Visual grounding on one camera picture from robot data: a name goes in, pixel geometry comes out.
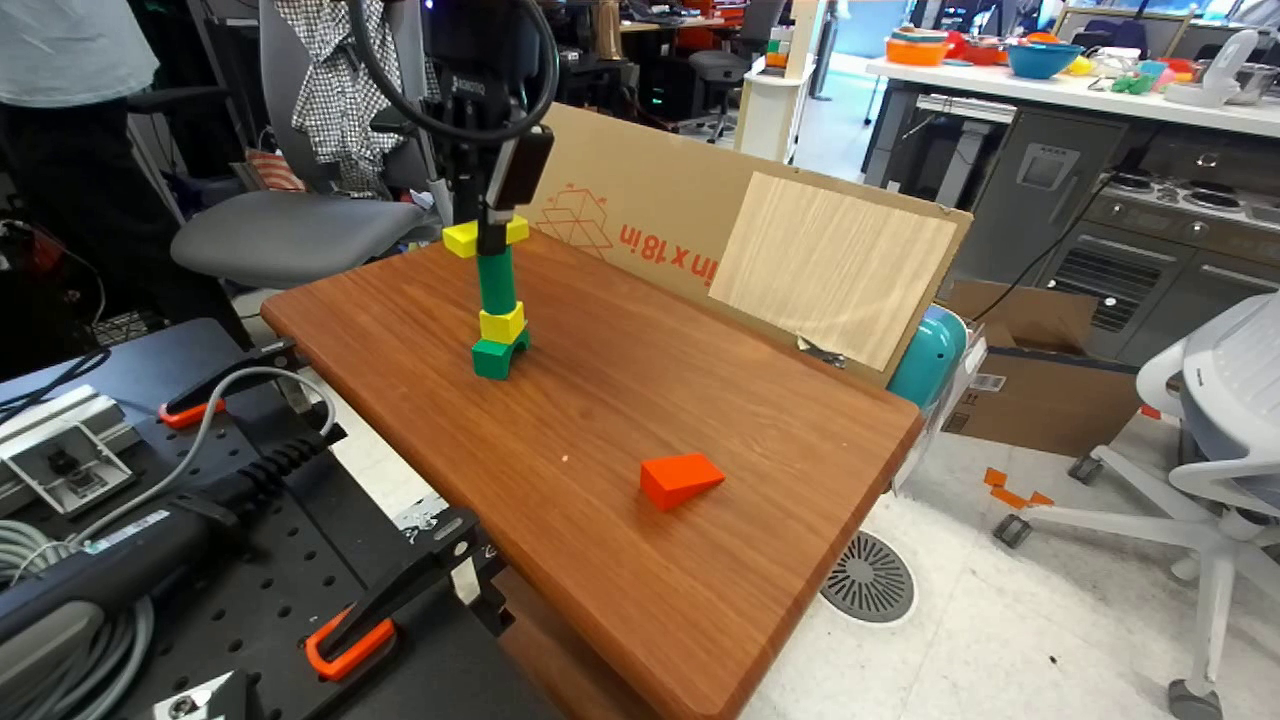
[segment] chair wheel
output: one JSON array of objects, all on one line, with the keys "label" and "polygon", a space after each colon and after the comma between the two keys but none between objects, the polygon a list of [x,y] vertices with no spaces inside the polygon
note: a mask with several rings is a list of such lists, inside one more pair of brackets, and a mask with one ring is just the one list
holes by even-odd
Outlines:
[{"label": "chair wheel", "polygon": [[1002,515],[993,535],[996,535],[1002,546],[1019,546],[1019,545],[1027,539],[1027,532],[1030,532],[1027,521]]},{"label": "chair wheel", "polygon": [[1069,476],[1081,478],[1081,483],[1090,483],[1101,471],[1105,471],[1105,465],[1090,460],[1090,457],[1081,457],[1081,460],[1069,468]]},{"label": "chair wheel", "polygon": [[1197,695],[1185,681],[1170,681],[1165,700],[1177,720],[1222,720],[1217,690]]}]

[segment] red block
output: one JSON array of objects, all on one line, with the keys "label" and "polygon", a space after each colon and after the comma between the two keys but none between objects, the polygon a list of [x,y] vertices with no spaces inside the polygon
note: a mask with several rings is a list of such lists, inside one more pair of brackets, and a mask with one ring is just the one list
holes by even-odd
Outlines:
[{"label": "red block", "polygon": [[663,511],[679,509],[694,491],[717,487],[719,478],[722,478],[722,471],[694,452],[693,457],[651,457],[641,465],[641,491]]}]

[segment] yellow block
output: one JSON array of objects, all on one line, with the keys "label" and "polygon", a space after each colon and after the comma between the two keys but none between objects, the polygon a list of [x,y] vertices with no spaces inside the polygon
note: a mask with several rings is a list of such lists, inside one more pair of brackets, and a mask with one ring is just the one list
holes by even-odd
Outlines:
[{"label": "yellow block", "polygon": [[523,245],[527,239],[527,217],[510,217],[508,219],[508,245]]},{"label": "yellow block", "polygon": [[442,229],[442,248],[458,260],[473,260],[475,257],[475,245],[478,245],[478,224],[467,219],[467,224],[449,224]]},{"label": "yellow block", "polygon": [[489,314],[478,310],[478,340],[493,340],[493,343],[516,343],[523,336],[523,299],[516,299],[510,310],[504,314]]}]

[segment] gray office chair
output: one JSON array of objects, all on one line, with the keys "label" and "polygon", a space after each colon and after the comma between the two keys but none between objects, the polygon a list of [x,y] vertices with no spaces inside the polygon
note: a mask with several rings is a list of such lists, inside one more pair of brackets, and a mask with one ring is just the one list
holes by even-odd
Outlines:
[{"label": "gray office chair", "polygon": [[[387,2],[399,83],[427,94],[419,2]],[[309,53],[271,0],[260,2],[260,80],[271,134],[309,193],[243,193],[197,211],[170,239],[170,260],[240,286],[291,286],[393,253],[424,231],[427,211],[399,198],[334,194],[331,167],[314,162],[291,106],[309,70]],[[449,193],[432,162],[432,142],[417,131],[384,158],[399,189],[427,189],[435,219],[449,219]]]},{"label": "gray office chair", "polygon": [[1217,671],[1227,639],[1233,585],[1251,580],[1280,599],[1280,293],[1251,294],[1151,357],[1135,378],[1140,397],[1185,424],[1191,460],[1142,468],[1101,442],[1073,476],[1110,468],[1161,515],[1076,511],[1055,503],[1022,509],[1001,523],[1014,545],[1030,528],[1081,528],[1185,546],[1170,575],[1200,580],[1197,671],[1168,683],[1177,720],[1217,720]]},{"label": "gray office chair", "polygon": [[[780,20],[783,0],[753,0],[745,23],[727,41],[727,49],[702,49],[689,55],[693,68],[693,126],[717,142],[732,126],[732,90],[745,89],[756,55],[764,55],[771,23]],[[722,89],[722,98],[707,111],[707,83]]]}]

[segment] floor drain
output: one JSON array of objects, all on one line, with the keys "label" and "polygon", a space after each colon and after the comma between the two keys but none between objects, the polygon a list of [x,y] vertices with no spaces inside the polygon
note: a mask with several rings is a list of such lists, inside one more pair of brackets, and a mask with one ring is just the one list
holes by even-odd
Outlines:
[{"label": "floor drain", "polygon": [[906,562],[882,539],[861,532],[829,575],[825,599],[844,616],[893,625],[906,616],[914,585]]}]

